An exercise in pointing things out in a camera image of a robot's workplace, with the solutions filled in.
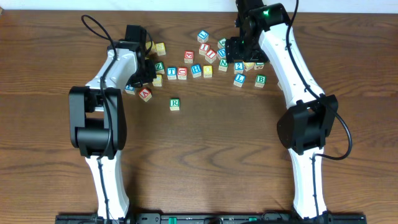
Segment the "green B block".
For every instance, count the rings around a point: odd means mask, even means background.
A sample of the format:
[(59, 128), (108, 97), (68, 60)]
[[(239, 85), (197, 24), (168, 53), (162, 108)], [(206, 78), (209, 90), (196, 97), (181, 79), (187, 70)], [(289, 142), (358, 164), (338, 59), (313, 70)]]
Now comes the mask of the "green B block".
[(263, 88), (266, 84), (266, 79), (267, 77), (265, 75), (257, 75), (254, 86), (257, 88)]

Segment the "yellow O block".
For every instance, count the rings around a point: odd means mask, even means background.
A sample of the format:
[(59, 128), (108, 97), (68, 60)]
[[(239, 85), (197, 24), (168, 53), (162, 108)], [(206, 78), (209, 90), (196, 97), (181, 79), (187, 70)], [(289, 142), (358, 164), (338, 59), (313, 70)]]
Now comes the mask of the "yellow O block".
[(211, 78), (213, 76), (213, 67), (211, 65), (203, 66), (203, 77)]

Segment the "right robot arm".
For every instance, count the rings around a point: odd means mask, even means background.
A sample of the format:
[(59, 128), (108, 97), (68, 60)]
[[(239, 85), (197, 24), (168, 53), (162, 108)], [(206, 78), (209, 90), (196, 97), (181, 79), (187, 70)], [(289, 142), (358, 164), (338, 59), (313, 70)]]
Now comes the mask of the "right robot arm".
[(322, 192), (322, 160), (338, 102), (309, 72), (295, 41), (292, 20), (281, 3), (237, 0), (239, 36), (226, 41), (229, 63), (269, 62), (277, 75), (287, 111), (277, 122), (280, 142), (288, 150), (294, 173), (293, 208), (302, 220), (326, 212)]

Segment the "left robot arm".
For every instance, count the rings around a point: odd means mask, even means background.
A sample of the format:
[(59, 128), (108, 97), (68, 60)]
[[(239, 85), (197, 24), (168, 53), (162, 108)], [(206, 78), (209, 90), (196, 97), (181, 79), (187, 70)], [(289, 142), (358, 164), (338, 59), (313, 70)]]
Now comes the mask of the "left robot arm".
[(98, 211), (94, 223), (125, 223), (129, 198), (121, 170), (127, 138), (122, 92), (155, 78), (145, 43), (119, 40), (106, 51), (106, 61), (85, 86), (69, 92), (70, 139), (90, 167)]

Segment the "green R block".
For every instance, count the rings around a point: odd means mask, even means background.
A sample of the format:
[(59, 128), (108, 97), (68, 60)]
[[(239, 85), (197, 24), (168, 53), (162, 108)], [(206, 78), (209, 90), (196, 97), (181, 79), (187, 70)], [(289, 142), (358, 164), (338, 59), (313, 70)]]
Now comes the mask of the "green R block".
[(171, 111), (179, 111), (180, 110), (180, 99), (179, 98), (171, 98), (170, 99), (170, 110)]

